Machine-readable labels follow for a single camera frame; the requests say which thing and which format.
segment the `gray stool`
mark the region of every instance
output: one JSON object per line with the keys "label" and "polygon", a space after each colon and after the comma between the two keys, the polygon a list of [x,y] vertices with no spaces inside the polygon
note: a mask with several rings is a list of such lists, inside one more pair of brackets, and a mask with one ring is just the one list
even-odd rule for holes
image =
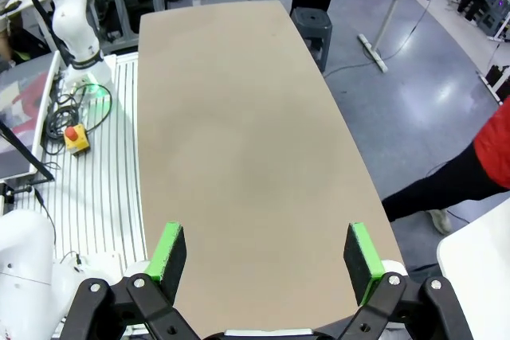
{"label": "gray stool", "polygon": [[310,43],[310,51],[313,59],[321,72],[326,69],[328,62],[329,45],[332,39],[333,25],[328,13],[315,8],[296,8],[292,12],[292,21],[296,25],[303,40]]}

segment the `floor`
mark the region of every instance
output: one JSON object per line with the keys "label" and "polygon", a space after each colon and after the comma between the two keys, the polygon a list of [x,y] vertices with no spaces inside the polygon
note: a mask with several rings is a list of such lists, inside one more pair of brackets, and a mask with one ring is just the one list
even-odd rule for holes
{"label": "floor", "polygon": [[[288,9],[291,0],[281,1]],[[399,1],[380,45],[382,57],[398,51],[422,16],[423,4],[425,0]],[[188,5],[190,0],[171,3],[172,8]],[[389,5],[390,0],[332,1],[329,15],[334,27],[326,73],[368,62],[356,35],[363,32],[369,40],[374,38]],[[446,6],[446,0],[432,0],[430,12],[412,37],[386,62],[390,69],[387,74],[371,64],[346,68],[327,78],[381,198],[458,154],[497,108],[477,77],[477,70],[487,66],[493,51],[485,49],[488,56],[485,51],[476,56],[473,49],[466,49],[472,26],[445,10]],[[444,13],[458,18],[457,24],[445,22]],[[503,45],[493,60],[503,62],[506,52]],[[451,211],[471,221],[506,197],[467,201]],[[465,225],[452,220],[455,229]],[[396,221],[393,229],[408,269],[437,262],[441,236],[424,213]]]}

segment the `shoe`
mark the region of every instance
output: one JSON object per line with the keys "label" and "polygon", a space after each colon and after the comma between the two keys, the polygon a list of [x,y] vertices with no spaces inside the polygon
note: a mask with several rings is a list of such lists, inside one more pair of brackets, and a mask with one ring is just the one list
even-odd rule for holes
{"label": "shoe", "polygon": [[427,213],[432,217],[433,226],[442,235],[448,235],[453,231],[452,222],[446,210],[428,210]]}

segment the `bolt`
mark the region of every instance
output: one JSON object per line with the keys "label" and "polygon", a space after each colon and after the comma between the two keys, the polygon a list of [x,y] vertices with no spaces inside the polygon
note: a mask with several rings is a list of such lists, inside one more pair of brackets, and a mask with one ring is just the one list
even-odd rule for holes
{"label": "bolt", "polygon": [[400,278],[398,276],[393,275],[390,276],[388,282],[390,282],[392,286],[398,286],[400,284]]}
{"label": "bolt", "polygon": [[439,280],[433,280],[432,282],[430,282],[430,286],[434,290],[440,290],[441,289],[441,282]]}
{"label": "bolt", "polygon": [[136,288],[140,288],[145,285],[145,280],[137,279],[137,280],[135,280],[135,282],[133,284],[135,285]]}

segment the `red jacket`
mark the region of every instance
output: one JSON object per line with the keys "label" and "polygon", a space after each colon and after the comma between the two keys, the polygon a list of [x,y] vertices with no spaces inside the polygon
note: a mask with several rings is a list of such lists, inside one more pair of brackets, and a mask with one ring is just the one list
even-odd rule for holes
{"label": "red jacket", "polygon": [[488,119],[473,144],[485,173],[498,185],[510,189],[510,100]]}

